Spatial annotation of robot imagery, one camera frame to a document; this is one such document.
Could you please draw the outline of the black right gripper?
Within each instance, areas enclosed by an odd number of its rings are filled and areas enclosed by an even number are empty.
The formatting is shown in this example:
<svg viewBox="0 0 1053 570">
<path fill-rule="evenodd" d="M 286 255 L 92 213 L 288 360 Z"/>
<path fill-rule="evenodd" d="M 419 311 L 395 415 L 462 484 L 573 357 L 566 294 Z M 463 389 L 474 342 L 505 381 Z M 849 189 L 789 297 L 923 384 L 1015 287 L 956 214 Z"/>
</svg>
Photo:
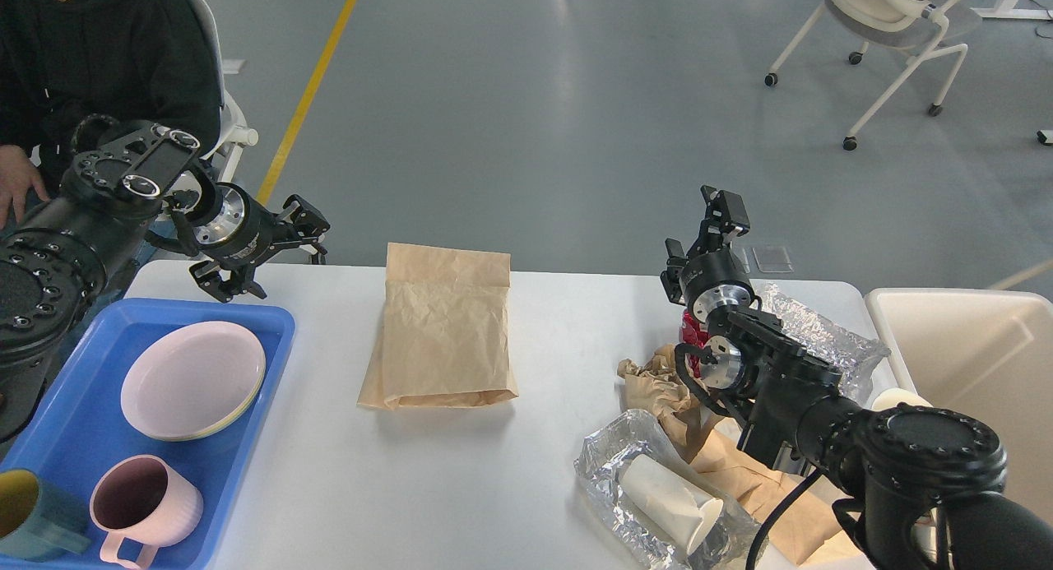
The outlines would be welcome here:
<svg viewBox="0 0 1053 570">
<path fill-rule="evenodd" d="M 751 222 L 741 195 L 715 186 L 700 188 L 706 215 L 696 239 L 696 257 L 687 258 L 682 243 L 665 238 L 661 283 L 673 304 L 684 304 L 697 322 L 718 308 L 747 308 L 756 300 L 751 279 L 732 255 L 733 241 L 748 235 Z"/>
</svg>

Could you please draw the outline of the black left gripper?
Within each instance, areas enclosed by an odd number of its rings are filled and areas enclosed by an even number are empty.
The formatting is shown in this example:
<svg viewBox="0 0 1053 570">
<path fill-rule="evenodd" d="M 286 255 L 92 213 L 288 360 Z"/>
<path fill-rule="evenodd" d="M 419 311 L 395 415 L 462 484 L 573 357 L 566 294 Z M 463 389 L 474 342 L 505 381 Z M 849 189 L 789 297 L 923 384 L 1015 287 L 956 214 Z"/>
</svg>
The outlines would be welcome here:
<svg viewBox="0 0 1053 570">
<path fill-rule="evenodd" d="M 188 256 L 214 260 L 190 266 L 188 274 L 219 303 L 240 295 L 267 299 L 267 292 L 253 278 L 256 264 L 296 248 L 307 252 L 311 260 L 326 260 L 322 243 L 330 228 L 323 213 L 298 194 L 290 195 L 282 212 L 273 214 L 243 188 L 216 183 L 188 210 Z"/>
</svg>

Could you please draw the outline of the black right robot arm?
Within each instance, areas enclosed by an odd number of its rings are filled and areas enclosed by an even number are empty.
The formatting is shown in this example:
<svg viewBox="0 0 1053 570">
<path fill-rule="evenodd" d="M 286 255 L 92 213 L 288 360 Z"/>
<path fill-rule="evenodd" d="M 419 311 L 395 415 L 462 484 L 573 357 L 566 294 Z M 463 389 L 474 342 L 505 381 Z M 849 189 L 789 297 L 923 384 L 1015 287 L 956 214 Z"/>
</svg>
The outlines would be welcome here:
<svg viewBox="0 0 1053 570">
<path fill-rule="evenodd" d="M 1049 569 L 1051 527 L 1004 497 L 1007 454 L 989 425 L 943 408 L 872 411 L 839 393 L 842 375 L 759 307 L 734 238 L 749 232 L 738 194 L 701 188 L 695 243 L 665 240 L 665 296 L 703 326 L 706 346 L 679 343 L 675 368 L 711 412 L 740 424 L 738 449 L 768 469 L 804 476 L 757 533 L 747 558 L 813 483 L 845 494 L 833 512 L 879 569 Z"/>
</svg>

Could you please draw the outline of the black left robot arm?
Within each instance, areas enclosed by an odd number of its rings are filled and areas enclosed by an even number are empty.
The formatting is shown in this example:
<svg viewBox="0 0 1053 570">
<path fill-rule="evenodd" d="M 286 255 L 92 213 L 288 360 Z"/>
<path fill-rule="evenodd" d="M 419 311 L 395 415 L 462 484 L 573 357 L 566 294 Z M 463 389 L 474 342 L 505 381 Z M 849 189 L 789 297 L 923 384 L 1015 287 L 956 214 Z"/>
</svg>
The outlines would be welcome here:
<svg viewBox="0 0 1053 570">
<path fill-rule="evenodd" d="M 234 183 L 211 180 L 200 141 L 158 123 L 84 120 L 99 135 L 65 172 L 57 198 L 2 240 L 2 439 L 29 424 L 49 360 L 137 248 L 150 244 L 202 262 L 195 284 L 229 303 L 266 297 L 256 270 L 304 248 L 324 263 L 330 222 L 301 196 L 269 211 Z"/>
</svg>

